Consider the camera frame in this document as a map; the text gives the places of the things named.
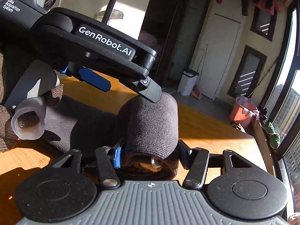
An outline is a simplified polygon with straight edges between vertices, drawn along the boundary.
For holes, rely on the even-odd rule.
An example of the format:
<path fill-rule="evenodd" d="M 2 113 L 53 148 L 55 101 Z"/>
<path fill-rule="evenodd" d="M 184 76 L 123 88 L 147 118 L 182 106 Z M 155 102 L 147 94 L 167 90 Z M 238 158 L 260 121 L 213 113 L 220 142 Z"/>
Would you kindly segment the left gloved hand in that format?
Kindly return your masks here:
<path fill-rule="evenodd" d="M 28 65 L 27 63 L 26 66 L 24 62 L 15 66 L 14 62 L 7 61 L 1 53 L 1 152 L 12 149 L 18 139 L 11 127 L 13 111 L 7 109 L 4 104 Z M 63 84 L 46 92 L 42 97 L 44 97 L 46 106 L 58 105 L 63 97 Z M 18 119 L 20 127 L 33 127 L 38 122 L 38 115 L 34 112 L 25 113 Z"/>

